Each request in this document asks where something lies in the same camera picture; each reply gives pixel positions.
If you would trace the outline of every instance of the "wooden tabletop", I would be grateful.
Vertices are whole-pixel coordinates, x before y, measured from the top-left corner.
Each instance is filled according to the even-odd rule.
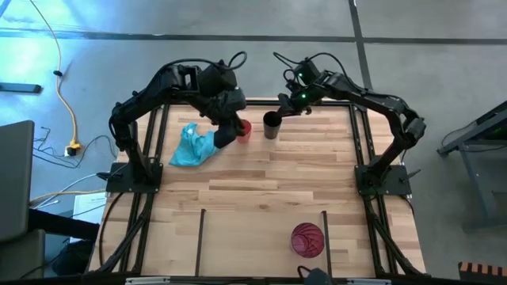
[[[253,126],[247,144],[235,141],[197,167],[174,167],[168,163],[184,126],[198,123],[201,135],[216,128],[190,106],[170,108],[161,159],[162,185],[155,195],[143,275],[194,275],[201,209],[207,210],[200,259],[202,276],[297,276],[298,265],[325,271],[326,251],[307,259],[290,247],[291,232],[301,222],[312,222],[323,229],[324,210],[328,214],[333,276],[375,275],[364,206],[353,175],[356,155],[348,109],[315,107],[310,116],[284,118],[278,137],[268,140],[263,135],[262,117],[271,110],[276,107],[248,106],[239,113]],[[368,114],[375,150],[380,154],[391,143],[391,133],[383,116]],[[148,115],[138,120],[141,146],[147,121]],[[362,127],[360,133],[365,146]],[[119,161],[127,160],[121,153]],[[106,210],[113,197],[108,199]],[[103,241],[105,259],[125,235],[132,197],[124,194],[112,209]],[[392,237],[413,265],[424,271],[414,218],[406,201],[387,196],[386,206]],[[379,247],[387,268],[383,242]],[[136,249],[137,239],[129,267]],[[95,268],[97,245],[90,270]]]

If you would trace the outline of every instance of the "yellow plug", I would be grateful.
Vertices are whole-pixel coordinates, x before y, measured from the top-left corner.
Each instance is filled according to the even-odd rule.
[[[81,144],[76,142],[75,140],[71,140],[69,146],[65,147],[65,156],[75,156],[78,153],[78,150],[81,149]]]

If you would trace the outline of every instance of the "gray floor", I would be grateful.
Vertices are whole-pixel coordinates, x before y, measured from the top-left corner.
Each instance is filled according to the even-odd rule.
[[[218,35],[221,41],[61,40],[65,78],[62,93],[78,118],[79,139],[87,144],[108,135],[107,119],[116,101],[142,89],[164,63],[184,57],[228,59],[236,51],[249,53],[238,81],[249,97],[275,97],[284,92],[284,66],[271,53],[302,59],[319,51],[335,54],[358,83],[371,75],[375,90],[404,97],[426,118],[428,129],[408,152],[410,169],[422,171],[412,181],[417,231],[428,273],[458,278],[461,260],[507,266],[505,230],[465,234],[461,224],[480,219],[478,197],[472,191],[461,158],[440,158],[435,149],[449,131],[462,127],[500,104],[507,96],[505,45],[366,44],[368,70],[360,68],[357,36],[347,0],[140,0],[107,2],[39,1],[55,30],[171,35]],[[507,37],[507,3],[501,0],[357,0],[365,37],[493,39]],[[0,94],[0,124],[34,120],[51,128],[48,145],[63,151],[71,138],[67,110],[55,95],[57,54],[48,38],[31,38],[28,29],[46,29],[28,0],[13,0],[0,17],[0,81],[29,82],[44,87],[40,95]],[[294,41],[237,41],[234,36],[294,36]],[[315,37],[319,42],[303,42]],[[332,61],[317,64],[338,70]],[[36,137],[43,135],[36,128]],[[32,197],[60,190],[79,177],[106,171],[113,157],[105,140],[91,146],[79,169],[64,169],[34,158]],[[76,190],[104,187],[98,179]],[[73,207],[72,197],[46,207],[60,213]]]

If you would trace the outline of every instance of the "blue plastic bag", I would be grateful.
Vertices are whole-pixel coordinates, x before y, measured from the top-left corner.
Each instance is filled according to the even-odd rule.
[[[183,128],[180,145],[174,151],[170,165],[198,166],[219,150],[214,144],[214,131],[208,131],[206,135],[198,135],[196,128],[196,123],[189,123]]]

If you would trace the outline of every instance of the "yellow extension cord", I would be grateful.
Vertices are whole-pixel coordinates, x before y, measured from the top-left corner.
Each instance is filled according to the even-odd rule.
[[[55,32],[53,32],[53,29],[49,25],[48,21],[46,21],[46,18],[40,12],[39,8],[37,8],[37,5],[35,5],[33,0],[30,0],[30,2],[32,3],[33,7],[37,10],[39,15],[42,17],[42,20],[44,20],[44,23],[46,23],[46,26],[49,28],[49,31],[53,35],[53,39],[55,39],[56,47],[58,48],[58,70],[57,71],[61,72],[60,69],[62,68],[62,52],[60,50],[60,45],[58,44],[58,40],[56,39]],[[55,87],[56,87],[56,94],[58,95],[58,98],[62,101],[62,103],[65,105],[65,107],[67,107],[67,110],[69,110],[69,113],[71,114],[71,118],[72,118],[72,128],[73,128],[72,140],[71,140],[68,147],[78,150],[81,148],[81,144],[79,144],[79,141],[78,141],[78,125],[76,123],[76,117],[74,115],[74,111],[72,111],[72,108],[65,101],[65,99],[63,99],[63,96],[60,93],[60,76],[58,76],[58,75],[56,75]]]

